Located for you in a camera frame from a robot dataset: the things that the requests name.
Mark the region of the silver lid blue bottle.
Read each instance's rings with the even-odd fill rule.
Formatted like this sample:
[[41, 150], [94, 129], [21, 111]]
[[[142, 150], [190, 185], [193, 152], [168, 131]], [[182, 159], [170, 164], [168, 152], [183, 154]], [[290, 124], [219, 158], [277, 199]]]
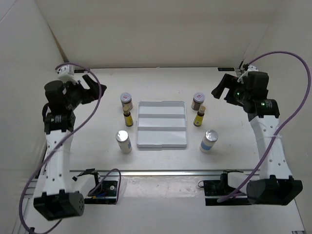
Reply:
[[203, 153], [208, 153], [217, 142], [217, 140], [218, 133], [215, 130], [208, 130], [201, 141], [199, 147], [200, 151]]

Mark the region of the silver lid white bottle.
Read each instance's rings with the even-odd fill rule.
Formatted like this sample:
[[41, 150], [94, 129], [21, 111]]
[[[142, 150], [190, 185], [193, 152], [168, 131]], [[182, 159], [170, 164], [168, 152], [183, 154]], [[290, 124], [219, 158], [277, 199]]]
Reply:
[[116, 140], [117, 143], [121, 149], [121, 151], [124, 154], [128, 154], [131, 152], [132, 150], [132, 145], [131, 145], [131, 141], [129, 138], [129, 134], [124, 131], [124, 130], [120, 130], [116, 133]]

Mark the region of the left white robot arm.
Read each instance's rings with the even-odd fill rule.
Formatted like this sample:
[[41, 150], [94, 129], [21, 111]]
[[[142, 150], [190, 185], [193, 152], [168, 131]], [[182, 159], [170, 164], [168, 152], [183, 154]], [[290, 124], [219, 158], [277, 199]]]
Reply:
[[79, 81], [55, 80], [45, 85], [48, 100], [42, 110], [47, 142], [46, 178], [41, 193], [34, 197], [34, 208], [48, 221], [81, 216], [84, 199], [102, 190], [99, 174], [86, 169], [78, 176], [70, 175], [70, 150], [75, 114], [80, 104], [88, 104], [103, 96], [106, 86], [93, 81], [87, 74]]

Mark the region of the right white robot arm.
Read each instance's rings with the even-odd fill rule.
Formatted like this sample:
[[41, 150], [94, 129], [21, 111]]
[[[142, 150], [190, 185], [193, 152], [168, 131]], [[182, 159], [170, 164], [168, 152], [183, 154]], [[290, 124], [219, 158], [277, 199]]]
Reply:
[[247, 113], [260, 157], [249, 175], [227, 173], [227, 178], [219, 182], [219, 190], [225, 194], [219, 203], [244, 193], [250, 204], [285, 206], [303, 190], [301, 180], [294, 179], [286, 162], [279, 136], [280, 112], [277, 101], [267, 97], [268, 83], [269, 76], [264, 72], [248, 72], [240, 78], [225, 74], [212, 90], [213, 97], [219, 99], [228, 89], [226, 102], [241, 106]]

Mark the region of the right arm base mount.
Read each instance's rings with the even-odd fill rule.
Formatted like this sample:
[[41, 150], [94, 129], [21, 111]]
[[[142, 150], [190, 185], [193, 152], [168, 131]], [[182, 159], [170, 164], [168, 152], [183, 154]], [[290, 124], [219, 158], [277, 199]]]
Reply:
[[235, 188], [228, 185], [228, 174], [234, 172], [243, 173], [242, 171], [225, 170], [217, 180], [208, 179], [198, 182], [198, 188], [204, 189], [206, 206], [248, 206], [251, 205], [247, 196], [239, 191], [235, 196], [228, 200], [218, 203], [217, 200], [221, 196], [229, 195]]

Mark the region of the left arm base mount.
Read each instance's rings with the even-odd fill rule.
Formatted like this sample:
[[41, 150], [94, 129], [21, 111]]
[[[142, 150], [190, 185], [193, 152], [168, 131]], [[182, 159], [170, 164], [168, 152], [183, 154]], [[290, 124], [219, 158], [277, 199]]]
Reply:
[[[107, 180], [111, 173], [117, 173], [117, 180]], [[120, 186], [121, 186], [121, 171], [117, 168], [111, 169], [103, 178], [100, 178], [98, 171], [93, 169], [86, 169], [77, 176], [73, 177], [74, 181], [82, 176], [91, 175], [91, 181], [95, 186], [87, 193], [84, 199], [86, 204], [106, 204], [116, 205], [119, 200]]]

